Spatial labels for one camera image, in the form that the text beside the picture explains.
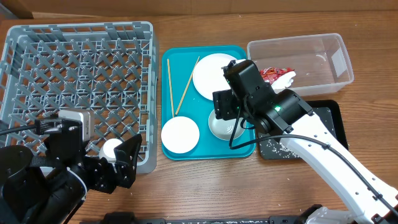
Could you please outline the white paper cup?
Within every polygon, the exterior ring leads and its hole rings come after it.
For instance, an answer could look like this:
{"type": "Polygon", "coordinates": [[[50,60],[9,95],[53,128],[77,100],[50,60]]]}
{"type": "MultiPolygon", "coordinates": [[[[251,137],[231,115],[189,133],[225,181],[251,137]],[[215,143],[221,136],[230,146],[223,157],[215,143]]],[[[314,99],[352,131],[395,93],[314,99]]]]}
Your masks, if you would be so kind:
{"type": "Polygon", "coordinates": [[[115,162],[116,156],[114,153],[114,148],[122,144],[120,139],[112,138],[107,140],[99,151],[99,158],[105,158],[108,162],[115,162]]]}

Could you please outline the metal bowl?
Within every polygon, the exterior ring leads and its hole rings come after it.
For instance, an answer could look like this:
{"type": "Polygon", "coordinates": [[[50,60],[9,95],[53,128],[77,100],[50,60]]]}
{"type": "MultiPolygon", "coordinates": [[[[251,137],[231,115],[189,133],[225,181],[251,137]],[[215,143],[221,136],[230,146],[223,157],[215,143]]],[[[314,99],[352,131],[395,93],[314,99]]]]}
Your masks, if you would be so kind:
{"type": "Polygon", "coordinates": [[[218,139],[229,141],[231,139],[236,119],[223,120],[216,119],[215,110],[213,110],[208,118],[208,126],[211,133],[218,139]]]}

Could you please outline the large white plate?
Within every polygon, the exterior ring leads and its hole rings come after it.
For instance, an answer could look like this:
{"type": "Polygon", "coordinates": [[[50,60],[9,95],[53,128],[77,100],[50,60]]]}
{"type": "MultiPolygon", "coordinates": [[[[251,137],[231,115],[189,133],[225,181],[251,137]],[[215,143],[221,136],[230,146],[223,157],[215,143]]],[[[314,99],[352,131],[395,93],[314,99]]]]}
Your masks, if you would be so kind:
{"type": "Polygon", "coordinates": [[[230,89],[224,77],[223,67],[232,60],[236,58],[217,53],[207,55],[197,63],[193,71],[193,84],[201,96],[207,100],[213,100],[213,92],[230,89]]]}

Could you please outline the wooden chopstick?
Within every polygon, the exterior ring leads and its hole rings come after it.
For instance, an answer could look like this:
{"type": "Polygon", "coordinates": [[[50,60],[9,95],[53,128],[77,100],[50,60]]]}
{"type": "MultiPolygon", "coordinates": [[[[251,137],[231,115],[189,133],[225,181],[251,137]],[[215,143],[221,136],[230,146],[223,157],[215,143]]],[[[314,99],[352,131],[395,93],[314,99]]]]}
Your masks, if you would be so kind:
{"type": "Polygon", "coordinates": [[[168,79],[169,79],[169,93],[170,93],[170,106],[171,106],[171,112],[172,112],[172,117],[175,117],[174,113],[174,96],[173,96],[173,91],[172,91],[172,79],[171,79],[171,67],[170,67],[170,59],[167,59],[167,73],[168,73],[168,79]]]}
{"type": "Polygon", "coordinates": [[[198,56],[197,61],[195,62],[195,65],[194,65],[194,67],[193,67],[193,69],[192,69],[192,72],[191,72],[191,74],[190,74],[190,77],[189,77],[189,79],[188,79],[188,82],[187,82],[187,84],[186,84],[186,86],[185,86],[185,89],[184,89],[184,91],[183,91],[182,97],[181,97],[181,99],[180,99],[180,101],[179,101],[179,104],[178,104],[177,110],[176,110],[176,112],[175,112],[175,115],[178,115],[178,113],[179,113],[179,111],[180,111],[180,108],[181,108],[182,103],[183,103],[183,101],[184,101],[185,95],[186,95],[187,90],[188,90],[188,88],[189,88],[189,86],[190,86],[190,83],[191,83],[191,81],[192,81],[193,72],[194,72],[194,70],[195,70],[195,68],[196,68],[196,66],[197,66],[197,64],[198,64],[198,62],[199,62],[199,60],[200,60],[200,56],[198,56]]]}

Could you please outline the red snack wrapper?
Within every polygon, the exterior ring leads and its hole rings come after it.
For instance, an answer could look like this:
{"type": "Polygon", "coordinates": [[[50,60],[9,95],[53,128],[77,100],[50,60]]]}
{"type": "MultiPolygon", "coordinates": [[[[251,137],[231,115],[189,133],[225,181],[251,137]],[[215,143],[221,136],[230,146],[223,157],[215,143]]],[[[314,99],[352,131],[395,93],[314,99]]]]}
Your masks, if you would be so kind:
{"type": "Polygon", "coordinates": [[[281,75],[291,71],[294,71],[294,69],[269,67],[267,69],[260,70],[259,72],[265,82],[269,82],[270,84],[272,84],[281,75]]]}

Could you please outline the small pink plate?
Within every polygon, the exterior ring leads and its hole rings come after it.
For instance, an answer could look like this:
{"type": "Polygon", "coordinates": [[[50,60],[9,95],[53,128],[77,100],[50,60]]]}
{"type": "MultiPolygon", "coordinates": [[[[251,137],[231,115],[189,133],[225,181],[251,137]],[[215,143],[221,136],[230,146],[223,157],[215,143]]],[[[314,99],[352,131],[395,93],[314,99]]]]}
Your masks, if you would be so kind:
{"type": "Polygon", "coordinates": [[[200,130],[197,124],[185,116],[176,116],[168,120],[161,130],[162,144],[176,154],[191,151],[198,143],[200,130]]]}

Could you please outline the white rice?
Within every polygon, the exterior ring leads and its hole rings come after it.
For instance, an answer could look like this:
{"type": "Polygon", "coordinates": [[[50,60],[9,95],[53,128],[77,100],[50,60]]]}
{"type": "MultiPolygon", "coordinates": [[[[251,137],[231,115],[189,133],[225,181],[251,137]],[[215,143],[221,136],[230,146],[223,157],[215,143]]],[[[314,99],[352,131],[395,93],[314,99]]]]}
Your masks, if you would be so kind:
{"type": "MultiPolygon", "coordinates": [[[[314,112],[320,117],[322,123],[336,137],[331,109],[327,107],[314,108],[314,112]]],[[[299,156],[287,149],[282,143],[275,139],[261,141],[259,143],[259,152],[263,159],[299,159],[299,156]]]]}

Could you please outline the white napkin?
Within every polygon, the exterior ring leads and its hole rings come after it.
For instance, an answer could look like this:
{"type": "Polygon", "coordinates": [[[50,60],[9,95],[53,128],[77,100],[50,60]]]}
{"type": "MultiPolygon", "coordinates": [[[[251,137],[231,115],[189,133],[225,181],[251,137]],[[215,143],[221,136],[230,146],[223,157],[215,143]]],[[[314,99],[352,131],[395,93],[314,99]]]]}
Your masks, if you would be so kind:
{"type": "Polygon", "coordinates": [[[281,75],[279,78],[277,78],[272,84],[271,87],[273,88],[274,91],[279,91],[279,90],[284,90],[286,88],[289,88],[293,82],[294,82],[294,77],[296,76],[296,73],[294,71],[287,72],[283,75],[281,75]]]}

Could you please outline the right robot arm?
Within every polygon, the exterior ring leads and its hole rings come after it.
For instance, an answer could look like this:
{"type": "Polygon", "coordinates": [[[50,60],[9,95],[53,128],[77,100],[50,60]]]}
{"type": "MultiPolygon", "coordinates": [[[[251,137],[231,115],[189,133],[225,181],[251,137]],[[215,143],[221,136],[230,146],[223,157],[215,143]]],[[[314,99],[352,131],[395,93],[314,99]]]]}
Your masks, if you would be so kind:
{"type": "Polygon", "coordinates": [[[296,223],[397,223],[397,189],[363,166],[296,92],[275,93],[251,60],[223,67],[229,90],[213,92],[217,119],[242,119],[302,158],[339,196],[345,211],[312,205],[296,223]]]}

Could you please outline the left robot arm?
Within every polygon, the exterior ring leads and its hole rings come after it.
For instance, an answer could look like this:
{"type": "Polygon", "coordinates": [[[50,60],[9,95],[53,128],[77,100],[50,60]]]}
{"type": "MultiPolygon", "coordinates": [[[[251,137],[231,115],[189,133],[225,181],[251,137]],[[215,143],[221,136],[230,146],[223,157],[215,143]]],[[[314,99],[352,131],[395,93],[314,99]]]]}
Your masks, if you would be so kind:
{"type": "Polygon", "coordinates": [[[136,179],[142,136],[114,148],[116,161],[88,157],[80,137],[54,134],[44,157],[25,146],[1,148],[1,223],[60,223],[89,190],[111,194],[136,179]]]}

